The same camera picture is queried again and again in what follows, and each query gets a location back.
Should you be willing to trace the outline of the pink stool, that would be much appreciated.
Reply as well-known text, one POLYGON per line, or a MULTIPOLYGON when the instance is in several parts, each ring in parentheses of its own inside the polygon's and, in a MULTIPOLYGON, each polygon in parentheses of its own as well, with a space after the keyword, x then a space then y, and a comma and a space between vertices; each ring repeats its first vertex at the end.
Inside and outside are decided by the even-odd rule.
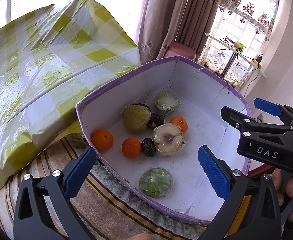
POLYGON ((192 48, 189 48, 183 44, 173 42, 168 46, 168 49, 166 50, 164 57, 171 57, 177 55, 195 61, 197 53, 192 48))

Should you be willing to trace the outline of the purple white cardboard box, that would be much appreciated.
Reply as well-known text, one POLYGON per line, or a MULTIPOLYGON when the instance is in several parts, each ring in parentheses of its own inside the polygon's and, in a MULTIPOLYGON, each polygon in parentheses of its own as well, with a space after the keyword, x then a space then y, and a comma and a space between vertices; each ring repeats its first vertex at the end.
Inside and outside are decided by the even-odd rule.
POLYGON ((109 131, 113 146, 97 155, 104 166, 130 191, 161 213, 191 224, 208 224, 223 204, 214 192, 198 161, 198 150, 207 145, 230 168, 247 173, 249 159, 238 155, 239 132, 220 115, 224 106, 246 115, 246 100, 227 82, 196 62, 180 56, 151 61, 94 90, 76 105, 80 127, 89 140, 98 129, 109 131), (129 159, 121 145, 132 134, 123 125, 123 111, 134 103, 154 106, 162 91, 173 92, 180 101, 174 116, 187 124, 186 143, 170 156, 140 155, 129 159), (162 167, 174 179, 172 190, 163 198, 150 198, 138 188, 142 174, 162 167))

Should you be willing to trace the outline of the orange mandarin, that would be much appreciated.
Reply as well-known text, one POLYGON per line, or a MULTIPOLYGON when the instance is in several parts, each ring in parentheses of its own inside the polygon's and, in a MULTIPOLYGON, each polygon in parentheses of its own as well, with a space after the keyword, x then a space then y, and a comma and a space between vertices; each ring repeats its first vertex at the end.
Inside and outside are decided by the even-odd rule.
POLYGON ((113 146, 113 136, 109 131, 99 129, 91 136, 91 142, 98 151, 107 151, 113 146))
POLYGON ((129 159, 135 159, 141 153, 142 146, 137 139, 127 138, 121 145, 123 155, 129 159))
POLYGON ((188 130, 188 124, 186 120, 180 116, 175 116, 170 120, 171 124, 176 124, 181 128, 183 134, 185 134, 188 130))

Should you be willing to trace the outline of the small side table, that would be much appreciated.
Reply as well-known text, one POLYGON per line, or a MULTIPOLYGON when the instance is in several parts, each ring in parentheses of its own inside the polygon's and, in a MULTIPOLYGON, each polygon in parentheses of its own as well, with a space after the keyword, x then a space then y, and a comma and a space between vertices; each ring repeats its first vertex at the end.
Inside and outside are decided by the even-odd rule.
POLYGON ((209 33, 207 43, 201 55, 201 61, 223 80, 238 85, 246 81, 250 74, 266 77, 261 67, 253 59, 244 55, 225 38, 215 38, 209 33))

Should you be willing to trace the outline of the pale half fruit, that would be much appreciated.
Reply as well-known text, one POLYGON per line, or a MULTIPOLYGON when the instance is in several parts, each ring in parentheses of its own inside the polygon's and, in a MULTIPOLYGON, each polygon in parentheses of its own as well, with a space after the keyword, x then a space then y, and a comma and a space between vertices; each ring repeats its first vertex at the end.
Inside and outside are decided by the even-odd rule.
POLYGON ((183 148, 186 140, 178 125, 167 123, 154 128, 153 142, 162 155, 172 155, 183 148))

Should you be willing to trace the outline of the pink patterned curtain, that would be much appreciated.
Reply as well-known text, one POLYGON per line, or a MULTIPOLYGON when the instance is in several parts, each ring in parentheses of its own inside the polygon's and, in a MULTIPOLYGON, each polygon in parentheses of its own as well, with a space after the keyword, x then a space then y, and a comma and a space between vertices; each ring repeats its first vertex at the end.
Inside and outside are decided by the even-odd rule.
POLYGON ((171 43, 196 52, 207 41, 220 0, 144 0, 139 20, 138 49, 142 64, 163 58, 171 43))

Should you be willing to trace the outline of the yellow half fruit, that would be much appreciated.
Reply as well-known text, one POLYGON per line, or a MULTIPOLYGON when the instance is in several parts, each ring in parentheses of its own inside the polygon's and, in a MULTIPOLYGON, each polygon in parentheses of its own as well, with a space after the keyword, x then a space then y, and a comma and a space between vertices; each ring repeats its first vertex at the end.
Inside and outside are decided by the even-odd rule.
POLYGON ((150 168, 139 179, 139 190, 151 198, 163 198, 172 189, 174 178, 162 167, 150 168))

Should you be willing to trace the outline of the sheer floral lace curtain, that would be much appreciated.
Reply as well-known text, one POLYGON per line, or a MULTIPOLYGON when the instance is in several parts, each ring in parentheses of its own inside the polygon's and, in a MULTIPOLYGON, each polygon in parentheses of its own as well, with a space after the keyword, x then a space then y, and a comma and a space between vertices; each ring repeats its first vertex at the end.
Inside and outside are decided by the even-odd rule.
POLYGON ((270 39, 279 0, 220 0, 208 32, 227 38, 244 55, 254 59, 270 39))

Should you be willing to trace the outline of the dark wrinkled passion fruit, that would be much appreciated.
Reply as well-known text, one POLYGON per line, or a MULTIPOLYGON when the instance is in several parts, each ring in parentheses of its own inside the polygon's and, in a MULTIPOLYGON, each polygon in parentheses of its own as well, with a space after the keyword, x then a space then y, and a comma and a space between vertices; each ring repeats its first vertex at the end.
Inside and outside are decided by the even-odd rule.
POLYGON ((141 146, 142 146, 142 153, 145 156, 150 157, 150 158, 153 158, 156 156, 157 149, 156 149, 155 144, 151 138, 145 138, 142 141, 141 146))

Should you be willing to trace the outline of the green half fruit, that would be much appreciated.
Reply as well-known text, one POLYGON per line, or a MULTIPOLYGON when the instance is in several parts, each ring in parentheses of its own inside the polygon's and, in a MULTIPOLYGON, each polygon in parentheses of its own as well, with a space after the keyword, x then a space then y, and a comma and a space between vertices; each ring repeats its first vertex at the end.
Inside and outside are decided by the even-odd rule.
POLYGON ((151 111, 141 105, 130 105, 123 112, 123 124, 133 134, 142 133, 150 118, 151 111))

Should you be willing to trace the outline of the green checkered plastic tablecloth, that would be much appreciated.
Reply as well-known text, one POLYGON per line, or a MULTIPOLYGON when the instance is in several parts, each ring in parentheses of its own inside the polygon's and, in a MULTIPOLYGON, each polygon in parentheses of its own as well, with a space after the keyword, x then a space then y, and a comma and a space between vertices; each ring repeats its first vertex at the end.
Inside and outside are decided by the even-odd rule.
POLYGON ((0 29, 0 189, 76 121, 76 104, 140 65, 95 0, 48 5, 0 29))

